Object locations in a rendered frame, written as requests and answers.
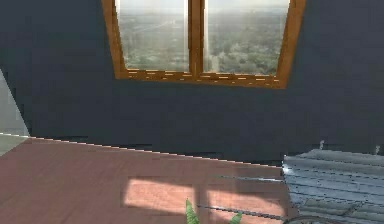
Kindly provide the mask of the green leafy house plant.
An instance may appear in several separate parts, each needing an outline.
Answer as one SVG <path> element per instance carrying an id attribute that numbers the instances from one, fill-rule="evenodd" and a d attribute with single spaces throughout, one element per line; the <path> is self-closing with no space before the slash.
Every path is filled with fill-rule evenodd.
<path id="1" fill-rule="evenodd" d="M 189 199 L 186 199 L 185 202 L 185 214 L 186 214 L 186 223 L 187 224 L 200 224 L 200 220 L 193 209 L 192 203 Z M 240 224 L 242 219 L 242 213 L 236 213 L 229 221 L 228 224 Z"/>

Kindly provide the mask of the wooden framed window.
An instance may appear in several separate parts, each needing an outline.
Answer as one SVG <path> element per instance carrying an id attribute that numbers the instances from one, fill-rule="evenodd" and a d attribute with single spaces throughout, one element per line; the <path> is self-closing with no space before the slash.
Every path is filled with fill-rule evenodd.
<path id="1" fill-rule="evenodd" d="M 116 0 L 100 0 L 117 80 L 140 80 L 237 87 L 286 89 L 296 52 L 306 0 L 289 0 L 283 41 L 275 75 L 246 75 L 203 71 L 205 0 L 187 0 L 189 69 L 186 72 L 127 68 L 123 59 Z"/>

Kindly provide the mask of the grey slatted metal chair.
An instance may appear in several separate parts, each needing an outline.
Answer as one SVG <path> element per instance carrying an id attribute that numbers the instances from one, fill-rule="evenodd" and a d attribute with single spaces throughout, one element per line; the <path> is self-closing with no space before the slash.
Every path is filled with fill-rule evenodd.
<path id="1" fill-rule="evenodd" d="M 256 176 L 262 183 L 283 184 L 295 216 L 217 206 L 234 215 L 232 224 L 249 215 L 281 224 L 384 224 L 384 155 L 328 150 L 319 146 L 305 153 L 285 155 L 274 165 L 278 178 Z"/>

